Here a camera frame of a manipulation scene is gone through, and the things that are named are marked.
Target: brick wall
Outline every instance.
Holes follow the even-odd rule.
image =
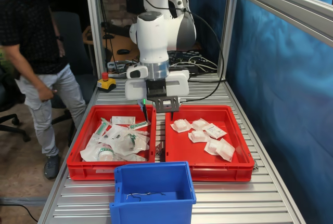
[[[103,0],[105,14],[109,22],[119,26],[136,23],[137,15],[126,11],[126,0]]]

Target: man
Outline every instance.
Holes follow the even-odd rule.
[[[59,172],[50,99],[58,94],[78,127],[85,102],[62,45],[47,0],[0,0],[0,43],[17,70],[16,82],[34,120],[48,179]]]

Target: floor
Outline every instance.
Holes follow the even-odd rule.
[[[30,112],[24,104],[17,104],[8,111],[0,112],[0,117],[16,113],[24,129],[31,137],[31,141],[24,143],[20,134],[0,131],[0,201],[1,198],[27,197],[31,199],[46,199],[51,191],[54,180],[47,180],[43,175],[46,157],[42,154]],[[63,114],[63,110],[53,109],[53,118]],[[70,121],[63,121],[54,125],[56,143],[60,150],[63,163],[67,146],[67,134]],[[12,126],[11,121],[4,125]],[[32,216],[38,219],[43,210],[43,204],[26,206]],[[23,207],[0,207],[2,224],[35,223]]]

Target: black shirt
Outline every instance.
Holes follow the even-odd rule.
[[[56,74],[68,63],[60,58],[47,0],[0,0],[0,43],[19,44],[35,74]]]

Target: wooden desk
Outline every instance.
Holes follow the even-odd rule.
[[[91,26],[88,26],[82,34],[83,43],[87,44],[87,45],[93,45],[94,42],[89,41],[87,39],[87,36],[88,36],[87,33],[89,30],[91,30]],[[100,38],[101,38],[104,48],[106,48],[106,40],[103,39],[104,34],[105,34],[104,28],[101,28],[101,37]],[[120,36],[120,35],[115,35],[115,34],[112,34],[112,35],[114,36],[114,38],[111,39],[111,41],[112,41],[112,46],[113,46],[113,51],[114,51],[114,59],[116,61],[132,60],[132,59],[135,59],[140,54],[139,49],[137,48],[137,45],[135,43],[133,43],[130,38]],[[107,40],[107,41],[108,41],[108,50],[112,51],[111,45],[110,45],[110,40]],[[119,54],[117,54],[117,51],[119,49],[127,49],[127,50],[130,50],[131,52],[129,54],[119,55]]]

